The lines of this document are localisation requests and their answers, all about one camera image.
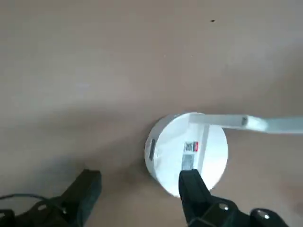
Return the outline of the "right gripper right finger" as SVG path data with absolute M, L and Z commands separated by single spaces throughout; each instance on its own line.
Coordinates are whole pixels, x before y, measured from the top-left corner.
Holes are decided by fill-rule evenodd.
M 178 189 L 189 227 L 287 227 L 274 211 L 256 208 L 245 214 L 231 200 L 213 196 L 196 169 L 181 171 Z

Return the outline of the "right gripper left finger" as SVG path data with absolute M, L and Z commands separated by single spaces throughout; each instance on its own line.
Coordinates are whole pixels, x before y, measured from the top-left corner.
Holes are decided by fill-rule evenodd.
M 87 222 L 102 190 L 102 177 L 98 170 L 84 169 L 60 196 L 46 198 L 30 193 L 1 196 L 35 198 L 38 202 L 28 211 L 16 215 L 12 209 L 0 210 L 2 227 L 83 227 Z

